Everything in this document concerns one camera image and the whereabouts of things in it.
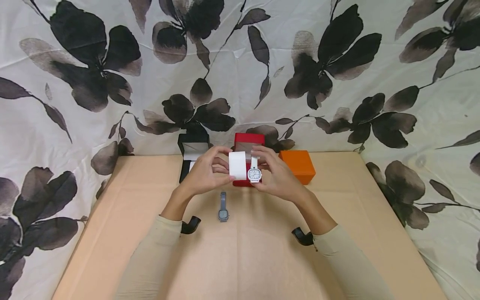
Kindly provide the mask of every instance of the floral backdrop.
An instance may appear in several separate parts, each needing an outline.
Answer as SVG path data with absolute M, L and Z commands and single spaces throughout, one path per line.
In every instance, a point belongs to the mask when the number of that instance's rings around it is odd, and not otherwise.
M 357 151 L 480 299 L 480 0 L 3 0 L 0 300 L 50 299 L 118 156 Z

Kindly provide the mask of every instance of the person's left hand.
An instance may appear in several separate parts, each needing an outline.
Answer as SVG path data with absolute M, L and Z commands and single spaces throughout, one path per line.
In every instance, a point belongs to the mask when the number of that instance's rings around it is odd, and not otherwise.
M 230 152 L 232 152 L 232 150 L 227 147 L 214 146 L 210 148 L 197 159 L 179 188 L 188 191 L 190 196 L 193 197 L 214 190 L 235 180 L 235 177 L 228 175 L 228 162 L 217 157 L 219 153 L 228 156 Z M 226 175 L 215 176 L 214 173 L 222 173 Z

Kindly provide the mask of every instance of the watch face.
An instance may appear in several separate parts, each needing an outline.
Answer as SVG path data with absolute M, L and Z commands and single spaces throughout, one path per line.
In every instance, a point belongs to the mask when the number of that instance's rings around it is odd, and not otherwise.
M 248 178 L 250 180 L 258 180 L 262 177 L 262 173 L 259 169 L 250 169 L 248 170 Z
M 226 209 L 222 209 L 218 212 L 218 217 L 220 219 L 226 219 L 228 217 L 228 211 Z

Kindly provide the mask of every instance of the beige cardboard surface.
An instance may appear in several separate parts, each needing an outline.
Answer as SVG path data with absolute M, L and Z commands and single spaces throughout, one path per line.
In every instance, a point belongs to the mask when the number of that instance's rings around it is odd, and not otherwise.
M 399 300 L 445 300 L 437 282 L 356 153 L 311 153 L 307 186 L 365 252 Z M 77 245 L 54 300 L 111 299 L 130 255 L 178 185 L 181 156 L 128 156 Z M 159 299 L 342 300 L 327 262 L 290 233 L 308 228 L 296 207 L 252 188 L 227 186 L 230 218 L 217 218 L 220 190 L 196 196 Z

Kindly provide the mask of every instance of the beige sleeve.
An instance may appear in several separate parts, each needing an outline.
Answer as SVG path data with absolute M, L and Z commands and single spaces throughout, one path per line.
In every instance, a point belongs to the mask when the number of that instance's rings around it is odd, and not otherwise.
M 314 235 L 313 243 L 331 265 L 347 299 L 395 299 L 370 260 L 340 225 L 323 235 Z
M 155 218 L 130 257 L 115 294 L 116 300 L 155 300 L 181 231 L 181 221 Z

